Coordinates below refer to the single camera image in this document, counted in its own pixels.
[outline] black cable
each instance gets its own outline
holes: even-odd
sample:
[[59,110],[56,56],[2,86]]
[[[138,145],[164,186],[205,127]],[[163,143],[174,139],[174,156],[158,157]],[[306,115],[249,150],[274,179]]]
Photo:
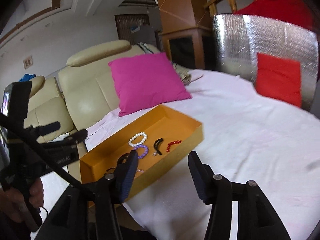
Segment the black cable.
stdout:
[[106,172],[104,173],[104,175],[106,175],[108,171],[115,170],[115,169],[116,169],[115,167],[107,169]]
[[43,209],[44,209],[44,211],[47,213],[47,217],[48,217],[49,212],[47,211],[47,209],[46,209],[45,207],[41,207],[41,208],[43,208]]
[[61,178],[69,182],[75,188],[79,189],[89,200],[94,200],[94,194],[81,182],[72,177],[63,168],[61,168],[46,152],[46,150],[38,143],[27,131],[20,128],[14,119],[0,113],[0,126],[7,128],[18,136],[25,144],[27,144],[33,151],[40,156],[40,158]]

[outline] red cloth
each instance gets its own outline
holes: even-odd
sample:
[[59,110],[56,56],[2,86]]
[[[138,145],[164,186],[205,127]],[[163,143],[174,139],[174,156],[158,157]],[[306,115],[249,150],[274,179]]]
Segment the red cloth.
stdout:
[[256,91],[301,107],[300,62],[258,53]]
[[257,15],[312,30],[312,15],[302,0],[255,0],[235,14]]

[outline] wooden pillar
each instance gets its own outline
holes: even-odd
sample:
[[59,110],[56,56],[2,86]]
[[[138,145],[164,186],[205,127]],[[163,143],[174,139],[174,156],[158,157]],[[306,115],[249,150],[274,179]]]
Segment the wooden pillar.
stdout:
[[172,59],[170,40],[190,37],[193,41],[196,68],[204,69],[202,36],[212,32],[210,14],[204,9],[207,0],[158,0],[163,28],[163,45]]

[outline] red pillow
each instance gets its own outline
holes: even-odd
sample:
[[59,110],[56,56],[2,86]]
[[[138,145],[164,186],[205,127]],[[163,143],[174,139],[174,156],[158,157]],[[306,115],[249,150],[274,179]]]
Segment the red pillow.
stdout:
[[301,107],[300,62],[258,53],[256,90],[265,97]]

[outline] white wall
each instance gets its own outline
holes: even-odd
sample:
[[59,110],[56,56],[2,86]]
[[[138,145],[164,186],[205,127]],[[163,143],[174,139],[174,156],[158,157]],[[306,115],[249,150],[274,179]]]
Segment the white wall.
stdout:
[[[117,8],[109,13],[90,17],[74,17],[65,13],[66,20],[51,20],[48,27],[12,39],[0,49],[0,91],[25,73],[48,76],[65,67],[74,53],[90,46],[118,39],[115,14],[146,13],[146,8]],[[33,66],[24,70],[23,60],[31,55]]]

